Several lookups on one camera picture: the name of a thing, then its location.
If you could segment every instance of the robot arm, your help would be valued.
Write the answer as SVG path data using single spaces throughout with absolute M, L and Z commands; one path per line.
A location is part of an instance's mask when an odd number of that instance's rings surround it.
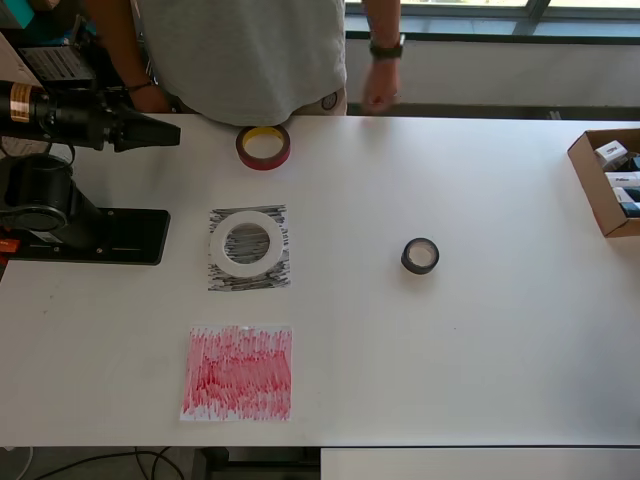
M 90 91 L 47 93 L 39 87 L 0 81 L 0 135 L 70 143 L 116 152 L 180 144 L 180 129 L 129 109 L 109 105 Z
M 180 129 L 88 91 L 47 93 L 0 82 L 0 136 L 116 152 L 180 143 Z M 77 188 L 72 168 L 49 154 L 0 160 L 0 227 L 21 246 L 12 258 L 106 263 L 160 261 L 169 214 L 100 209 Z

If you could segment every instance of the red tape roll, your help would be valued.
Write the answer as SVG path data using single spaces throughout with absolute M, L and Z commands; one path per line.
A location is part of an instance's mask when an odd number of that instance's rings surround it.
M 249 155 L 245 150 L 247 142 L 257 135 L 273 135 L 282 141 L 282 148 L 271 157 L 260 158 Z M 287 131 L 278 125 L 277 127 L 247 127 L 236 138 L 236 150 L 242 163 L 253 170 L 273 170 L 278 168 L 289 158 L 291 153 L 291 139 Z

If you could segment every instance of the black scribbled paper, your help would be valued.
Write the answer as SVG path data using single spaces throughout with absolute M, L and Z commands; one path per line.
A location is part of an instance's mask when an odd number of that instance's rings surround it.
M 213 233 L 220 222 L 236 212 L 255 211 L 269 215 L 282 230 L 284 248 L 280 261 L 268 272 L 251 278 L 237 278 L 220 270 L 209 259 L 209 291 L 241 292 L 261 288 L 288 287 L 291 285 L 289 267 L 289 229 L 285 205 L 264 207 L 228 208 L 212 210 L 209 214 L 209 232 Z M 268 237 L 259 227 L 244 226 L 234 230 L 227 239 L 225 250 L 229 258 L 238 263 L 252 263 L 262 257 Z

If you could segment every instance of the window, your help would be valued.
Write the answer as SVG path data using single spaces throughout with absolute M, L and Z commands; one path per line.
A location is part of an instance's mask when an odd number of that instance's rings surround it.
M 551 0 L 550 7 L 640 8 L 640 0 Z
M 362 16 L 361 0 L 346 0 Z M 405 33 L 606 37 L 640 43 L 640 0 L 401 0 Z M 354 31 L 366 22 L 352 21 Z

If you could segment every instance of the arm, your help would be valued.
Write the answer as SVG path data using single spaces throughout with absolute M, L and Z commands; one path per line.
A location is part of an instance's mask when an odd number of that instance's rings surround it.
M 400 0 L 363 0 L 373 43 L 393 48 L 400 40 Z
M 383 48 L 393 48 L 400 41 L 400 0 L 363 0 L 371 39 Z M 398 93 L 399 60 L 374 61 L 364 88 L 363 108 L 380 113 L 389 108 Z
M 127 87 L 149 81 L 136 41 L 130 0 L 85 0 L 89 14 L 96 22 L 98 34 L 109 52 L 111 62 Z M 136 109 L 142 112 L 169 112 L 162 90 L 156 86 L 131 93 Z

